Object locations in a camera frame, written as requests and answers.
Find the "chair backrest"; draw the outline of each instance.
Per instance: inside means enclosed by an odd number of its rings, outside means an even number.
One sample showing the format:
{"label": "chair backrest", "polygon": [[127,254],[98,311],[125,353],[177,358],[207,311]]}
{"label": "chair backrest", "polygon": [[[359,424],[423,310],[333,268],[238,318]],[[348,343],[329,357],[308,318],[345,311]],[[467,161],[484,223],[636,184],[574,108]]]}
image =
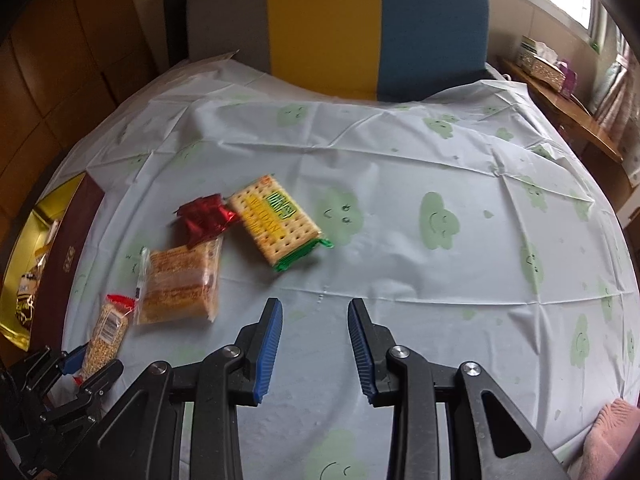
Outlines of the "chair backrest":
{"label": "chair backrest", "polygon": [[489,0],[188,0],[191,60],[346,98],[420,100],[484,75]]}

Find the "cracker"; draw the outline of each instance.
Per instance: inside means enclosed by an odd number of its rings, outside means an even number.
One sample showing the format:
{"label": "cracker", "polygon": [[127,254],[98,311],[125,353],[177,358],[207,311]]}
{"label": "cracker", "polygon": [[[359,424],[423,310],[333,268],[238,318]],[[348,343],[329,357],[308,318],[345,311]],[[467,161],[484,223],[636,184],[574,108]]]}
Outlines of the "cracker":
{"label": "cracker", "polygon": [[234,193],[228,203],[276,270],[286,269],[317,243],[332,246],[322,238],[316,223],[270,175]]}

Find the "blue stripe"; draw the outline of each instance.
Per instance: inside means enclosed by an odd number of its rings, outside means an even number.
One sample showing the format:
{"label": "blue stripe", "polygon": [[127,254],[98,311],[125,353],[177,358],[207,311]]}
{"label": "blue stripe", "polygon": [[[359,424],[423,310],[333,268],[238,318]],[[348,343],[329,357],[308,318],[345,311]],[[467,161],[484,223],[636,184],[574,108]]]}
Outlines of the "blue stripe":
{"label": "blue stripe", "polygon": [[382,0],[378,98],[421,100],[484,71],[489,0]]}

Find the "bread package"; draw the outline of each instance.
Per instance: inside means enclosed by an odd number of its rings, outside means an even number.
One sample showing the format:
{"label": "bread package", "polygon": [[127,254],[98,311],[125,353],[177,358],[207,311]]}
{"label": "bread package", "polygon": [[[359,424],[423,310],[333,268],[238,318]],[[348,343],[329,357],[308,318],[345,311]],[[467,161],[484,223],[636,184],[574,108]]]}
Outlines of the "bread package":
{"label": "bread package", "polygon": [[222,238],[168,251],[142,251],[136,323],[148,324],[218,313],[218,266]]}

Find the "cracker package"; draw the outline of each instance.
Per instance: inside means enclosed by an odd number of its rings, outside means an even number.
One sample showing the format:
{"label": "cracker package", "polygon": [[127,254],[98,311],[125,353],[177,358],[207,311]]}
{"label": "cracker package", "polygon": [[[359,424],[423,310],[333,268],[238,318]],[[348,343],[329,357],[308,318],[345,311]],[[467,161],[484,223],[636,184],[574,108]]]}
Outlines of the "cracker package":
{"label": "cracker package", "polygon": [[136,323],[148,324],[218,313],[218,266],[222,238],[189,249],[142,251]]}
{"label": "cracker package", "polygon": [[288,269],[318,244],[334,246],[270,175],[233,194],[228,204],[240,215],[262,254],[277,271]]}
{"label": "cracker package", "polygon": [[84,354],[79,382],[87,380],[116,357],[129,327],[129,314],[133,309],[134,300],[131,298],[107,295]]}

